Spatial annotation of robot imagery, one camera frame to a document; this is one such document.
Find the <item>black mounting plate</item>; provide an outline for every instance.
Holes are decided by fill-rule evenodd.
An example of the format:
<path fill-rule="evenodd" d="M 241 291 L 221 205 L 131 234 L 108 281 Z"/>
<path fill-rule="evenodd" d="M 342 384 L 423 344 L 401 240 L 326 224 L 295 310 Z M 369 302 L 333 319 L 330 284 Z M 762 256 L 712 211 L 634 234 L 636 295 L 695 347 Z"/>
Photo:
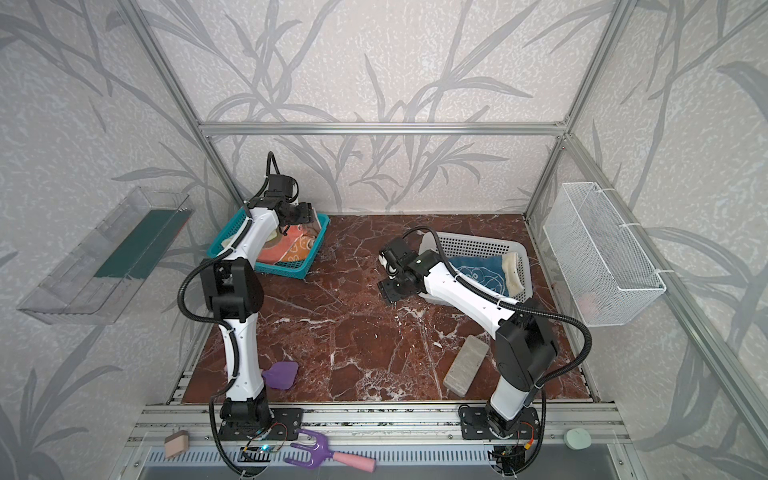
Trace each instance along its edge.
<path fill-rule="evenodd" d="M 262 440 L 286 440 L 291 442 L 299 438 L 297 429 L 301 428 L 301 418 L 304 413 L 302 409 L 270 409 L 275 416 L 273 423 L 275 425 Z M 226 422 L 219 428 L 219 439 L 222 442 L 231 442 L 233 440 L 243 440 L 247 442 L 248 436 L 258 431 L 258 427 L 250 425 L 248 422 Z"/>
<path fill-rule="evenodd" d="M 499 440 L 488 426 L 488 414 L 485 412 L 485 407 L 463 406 L 458 410 L 458 419 L 462 423 L 462 438 L 464 440 Z M 524 407 L 518 417 L 517 432 L 509 437 L 510 440 L 517 442 L 518 437 L 521 441 L 531 439 L 531 428 L 523 422 L 534 426 L 533 438 L 538 438 L 538 413 L 533 407 Z"/>

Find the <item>purple garden fork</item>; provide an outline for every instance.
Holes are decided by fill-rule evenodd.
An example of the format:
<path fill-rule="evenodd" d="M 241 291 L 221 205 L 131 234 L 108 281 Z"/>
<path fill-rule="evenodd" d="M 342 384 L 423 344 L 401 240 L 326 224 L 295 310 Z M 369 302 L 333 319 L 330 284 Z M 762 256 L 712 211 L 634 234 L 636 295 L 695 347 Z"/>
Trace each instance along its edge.
<path fill-rule="evenodd" d="M 304 468 L 317 468 L 326 458 L 333 458 L 337 462 L 349 465 L 350 467 L 359 468 L 366 472 L 373 473 L 373 469 L 376 468 L 376 460 L 373 458 L 361 457 L 360 455 L 352 455 L 351 453 L 334 452 L 328 448 L 328 437 L 322 433 L 313 432 L 312 430 L 297 429 L 298 433 L 310 435 L 315 439 L 315 445 L 302 445 L 300 443 L 291 443 L 290 446 L 295 449 L 304 450 L 310 453 L 310 460 L 308 462 L 300 462 L 295 458 L 287 457 L 286 463 L 296 465 L 297 467 Z"/>

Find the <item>pink handle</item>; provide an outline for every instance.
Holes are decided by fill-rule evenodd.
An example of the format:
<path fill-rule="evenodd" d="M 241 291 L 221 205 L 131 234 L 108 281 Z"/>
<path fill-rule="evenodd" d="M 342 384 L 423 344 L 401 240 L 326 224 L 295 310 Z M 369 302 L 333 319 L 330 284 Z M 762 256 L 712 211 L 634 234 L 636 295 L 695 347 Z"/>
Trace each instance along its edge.
<path fill-rule="evenodd" d="M 373 473 L 374 468 L 376 468 L 376 460 L 373 458 L 352 455 L 351 453 L 334 452 L 333 459 L 344 465 L 365 470 L 368 473 Z"/>

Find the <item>red marble surface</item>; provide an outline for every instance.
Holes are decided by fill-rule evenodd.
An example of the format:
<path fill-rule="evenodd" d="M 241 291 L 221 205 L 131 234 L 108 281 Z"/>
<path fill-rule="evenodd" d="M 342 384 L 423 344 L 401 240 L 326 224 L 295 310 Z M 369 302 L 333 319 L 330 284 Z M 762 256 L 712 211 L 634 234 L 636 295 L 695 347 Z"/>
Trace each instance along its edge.
<path fill-rule="evenodd" d="M 299 372 L 288 391 L 269 389 L 272 402 L 331 400 L 454 399 L 442 385 L 467 335 L 490 343 L 466 399 L 485 400 L 499 374 L 493 342 L 457 309 L 427 303 L 418 296 L 387 306 L 376 284 L 384 275 L 377 261 L 381 246 L 410 227 L 522 243 L 531 263 L 534 298 L 554 311 L 551 293 L 520 215 L 419 215 L 331 217 L 325 242 L 304 280 L 260 276 L 266 298 L 257 325 L 259 363 L 268 369 L 295 360 Z M 412 245 L 418 248 L 420 237 Z M 557 368 L 573 358 L 565 332 L 554 325 L 561 355 Z M 223 341 L 213 329 L 183 401 L 207 403 L 226 383 Z M 586 399 L 578 369 L 547 384 L 550 399 Z"/>

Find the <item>green book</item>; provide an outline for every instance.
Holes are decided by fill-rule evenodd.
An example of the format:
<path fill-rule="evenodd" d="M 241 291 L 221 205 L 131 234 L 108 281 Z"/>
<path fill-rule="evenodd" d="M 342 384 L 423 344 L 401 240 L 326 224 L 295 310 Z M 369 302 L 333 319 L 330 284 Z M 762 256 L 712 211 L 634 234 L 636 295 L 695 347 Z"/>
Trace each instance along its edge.
<path fill-rule="evenodd" d="M 150 210 L 101 265 L 94 276 L 146 279 L 160 261 L 192 210 Z"/>

